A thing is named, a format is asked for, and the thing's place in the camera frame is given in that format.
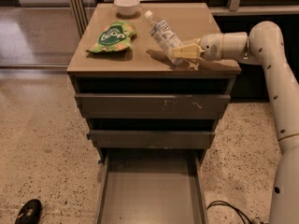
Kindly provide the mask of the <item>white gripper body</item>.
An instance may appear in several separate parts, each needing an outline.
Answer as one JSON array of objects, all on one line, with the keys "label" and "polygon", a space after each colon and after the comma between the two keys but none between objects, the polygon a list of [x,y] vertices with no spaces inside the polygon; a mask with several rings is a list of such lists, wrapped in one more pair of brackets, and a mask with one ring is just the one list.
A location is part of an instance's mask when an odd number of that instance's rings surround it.
[{"label": "white gripper body", "polygon": [[224,34],[209,34],[201,38],[200,46],[204,50],[201,57],[207,61],[219,61],[222,59]]}]

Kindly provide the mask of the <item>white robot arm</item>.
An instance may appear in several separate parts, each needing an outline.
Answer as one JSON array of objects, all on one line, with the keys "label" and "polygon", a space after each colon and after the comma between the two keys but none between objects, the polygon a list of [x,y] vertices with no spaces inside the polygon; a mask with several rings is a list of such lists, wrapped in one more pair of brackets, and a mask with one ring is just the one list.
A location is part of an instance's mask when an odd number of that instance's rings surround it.
[{"label": "white robot arm", "polygon": [[299,83],[287,62],[280,28],[262,21],[249,33],[204,35],[173,48],[172,55],[257,63],[263,68],[281,151],[269,224],[299,224]]}]

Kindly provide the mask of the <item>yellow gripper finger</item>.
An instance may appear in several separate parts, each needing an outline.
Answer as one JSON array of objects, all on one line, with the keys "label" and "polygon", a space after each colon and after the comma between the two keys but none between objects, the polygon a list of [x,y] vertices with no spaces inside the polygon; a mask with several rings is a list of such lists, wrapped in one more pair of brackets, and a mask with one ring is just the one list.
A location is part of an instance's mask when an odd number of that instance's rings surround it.
[{"label": "yellow gripper finger", "polygon": [[189,44],[171,48],[168,55],[171,59],[198,59],[206,51],[198,44]]},{"label": "yellow gripper finger", "polygon": [[195,38],[195,39],[190,39],[190,40],[184,40],[182,41],[182,44],[183,45],[190,45],[190,44],[197,44],[197,45],[200,45],[200,41],[201,41],[201,38]]}]

